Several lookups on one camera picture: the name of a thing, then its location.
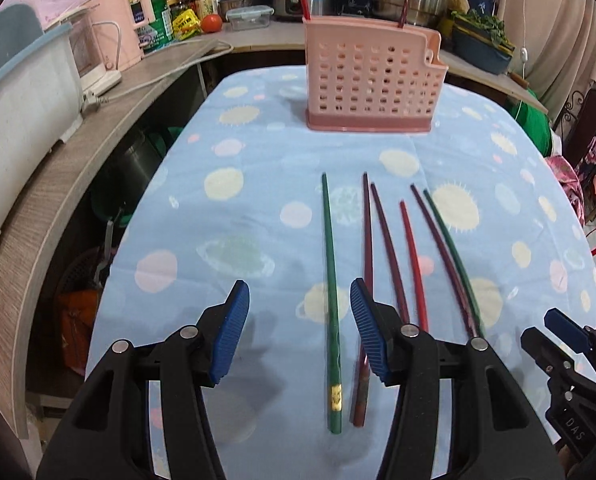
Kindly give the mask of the small lidded steel pot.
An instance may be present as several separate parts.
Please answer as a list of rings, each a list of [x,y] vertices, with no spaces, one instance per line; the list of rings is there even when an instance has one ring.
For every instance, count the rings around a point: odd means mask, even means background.
[[[226,14],[230,10],[247,8],[248,6],[255,6],[260,0],[220,0],[219,11],[223,20],[226,20]]]

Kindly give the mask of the pink perforated utensil basket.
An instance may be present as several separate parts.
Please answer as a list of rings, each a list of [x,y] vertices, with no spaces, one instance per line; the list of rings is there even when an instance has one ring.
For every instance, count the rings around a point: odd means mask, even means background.
[[[439,32],[351,16],[315,16],[303,26],[310,129],[431,130],[449,69]]]

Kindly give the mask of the red tomato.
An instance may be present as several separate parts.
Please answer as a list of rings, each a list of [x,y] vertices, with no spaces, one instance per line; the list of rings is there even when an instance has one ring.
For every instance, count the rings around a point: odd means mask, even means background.
[[[222,30],[223,21],[219,14],[208,14],[202,18],[200,27],[205,34],[215,34]]]

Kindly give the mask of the dark green chopstick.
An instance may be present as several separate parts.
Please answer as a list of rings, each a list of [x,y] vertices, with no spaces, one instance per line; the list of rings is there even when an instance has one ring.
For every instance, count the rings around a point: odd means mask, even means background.
[[[456,248],[455,246],[449,228],[445,224],[440,214],[440,211],[437,205],[435,204],[435,201],[433,200],[431,194],[427,190],[424,191],[424,196],[433,215],[435,216],[435,222],[437,222],[442,233],[444,245],[448,248],[454,269],[458,274],[458,278],[460,279],[462,292],[464,292],[464,296],[466,298],[466,304],[470,316],[470,321],[472,321],[473,325],[473,334],[475,337],[482,338],[484,336],[484,326],[482,325],[480,308],[472,286],[472,282],[469,280],[469,276],[466,272],[462,258],[458,253],[458,248]]]

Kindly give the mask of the beige curtain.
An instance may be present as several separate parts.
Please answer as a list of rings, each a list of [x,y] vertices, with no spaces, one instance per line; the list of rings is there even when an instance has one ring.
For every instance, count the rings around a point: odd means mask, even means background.
[[[496,16],[516,47],[511,71],[529,82],[549,118],[596,84],[595,0],[498,0]]]

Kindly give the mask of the green milk powder can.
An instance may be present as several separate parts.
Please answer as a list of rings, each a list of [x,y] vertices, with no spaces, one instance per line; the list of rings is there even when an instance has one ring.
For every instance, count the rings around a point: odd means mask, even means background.
[[[136,29],[139,47],[145,54],[159,50],[173,41],[171,10],[168,0],[150,0],[155,20]]]

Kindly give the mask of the clear food storage container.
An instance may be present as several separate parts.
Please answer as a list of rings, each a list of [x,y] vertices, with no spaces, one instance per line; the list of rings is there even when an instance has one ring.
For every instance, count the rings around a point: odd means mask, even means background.
[[[226,20],[232,25],[234,32],[266,28],[270,26],[274,9],[271,6],[244,6],[226,12]]]

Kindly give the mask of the maroon chopstick gold band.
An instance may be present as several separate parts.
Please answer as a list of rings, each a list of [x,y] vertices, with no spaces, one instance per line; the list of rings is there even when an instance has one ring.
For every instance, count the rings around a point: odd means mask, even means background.
[[[454,296],[461,311],[466,333],[470,338],[477,337],[480,335],[479,323],[477,322],[474,307],[472,306],[472,302],[469,300],[467,290],[465,288],[465,280],[462,278],[461,273],[458,272],[458,266],[456,265],[455,258],[447,244],[447,237],[442,233],[438,221],[435,220],[435,215],[432,213],[432,209],[428,203],[428,200],[424,200],[423,195],[421,195],[421,193],[418,191],[418,188],[414,184],[411,185],[411,190],[420,211],[423,213],[432,238],[435,241],[435,247],[437,247],[443,262],[444,270],[448,274]]]

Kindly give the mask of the white dish drainer box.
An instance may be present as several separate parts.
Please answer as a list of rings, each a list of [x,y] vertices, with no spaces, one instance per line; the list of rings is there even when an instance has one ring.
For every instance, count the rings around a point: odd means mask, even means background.
[[[81,126],[71,30],[45,32],[26,4],[0,11],[0,228],[54,144]]]

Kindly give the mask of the green plastic bag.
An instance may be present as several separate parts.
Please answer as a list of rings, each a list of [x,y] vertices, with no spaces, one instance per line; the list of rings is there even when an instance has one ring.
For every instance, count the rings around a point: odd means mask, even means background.
[[[543,157],[552,154],[553,141],[552,130],[548,122],[548,116],[537,108],[528,105],[526,102],[507,98],[504,104],[505,110],[514,121],[525,131],[536,149]]]

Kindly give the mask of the blue basin with vegetables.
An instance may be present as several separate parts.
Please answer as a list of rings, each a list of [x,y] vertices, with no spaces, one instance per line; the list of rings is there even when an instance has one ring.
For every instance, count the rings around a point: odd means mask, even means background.
[[[476,10],[452,11],[453,52],[479,70],[492,75],[507,72],[515,51],[505,32],[504,22]]]

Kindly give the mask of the brown maroon chopstick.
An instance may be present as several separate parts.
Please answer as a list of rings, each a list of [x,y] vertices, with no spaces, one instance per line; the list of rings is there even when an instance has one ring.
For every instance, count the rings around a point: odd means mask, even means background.
[[[409,14],[409,3],[411,0],[404,0],[401,15],[398,21],[398,27],[403,28],[407,23],[407,14]]]

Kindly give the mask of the pink electric kettle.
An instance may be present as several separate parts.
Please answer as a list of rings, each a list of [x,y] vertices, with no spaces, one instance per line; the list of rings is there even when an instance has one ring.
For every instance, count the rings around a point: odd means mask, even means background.
[[[104,60],[112,70],[127,70],[144,56],[137,29],[155,19],[151,0],[87,0],[92,31]]]

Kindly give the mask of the green chopstick gold band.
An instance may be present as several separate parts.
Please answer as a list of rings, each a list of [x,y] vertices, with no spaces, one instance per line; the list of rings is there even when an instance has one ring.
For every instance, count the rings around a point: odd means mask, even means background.
[[[335,263],[333,222],[331,221],[327,174],[322,173],[326,293],[327,293],[327,386],[328,429],[331,434],[342,431],[342,378],[340,363],[339,307]]]

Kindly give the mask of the dark maroon twisted chopstick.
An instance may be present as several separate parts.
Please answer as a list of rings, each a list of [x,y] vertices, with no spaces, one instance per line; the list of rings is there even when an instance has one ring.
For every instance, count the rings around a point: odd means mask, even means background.
[[[395,253],[392,236],[389,230],[385,211],[383,210],[383,203],[381,202],[377,186],[375,183],[369,185],[371,190],[371,197],[375,202],[375,207],[378,214],[378,221],[380,226],[381,234],[383,234],[383,244],[385,244],[388,266],[391,276],[391,282],[393,286],[395,303],[400,314],[400,318],[404,323],[409,323],[409,308],[407,307],[404,286],[400,273],[400,266],[398,263],[398,257]]]

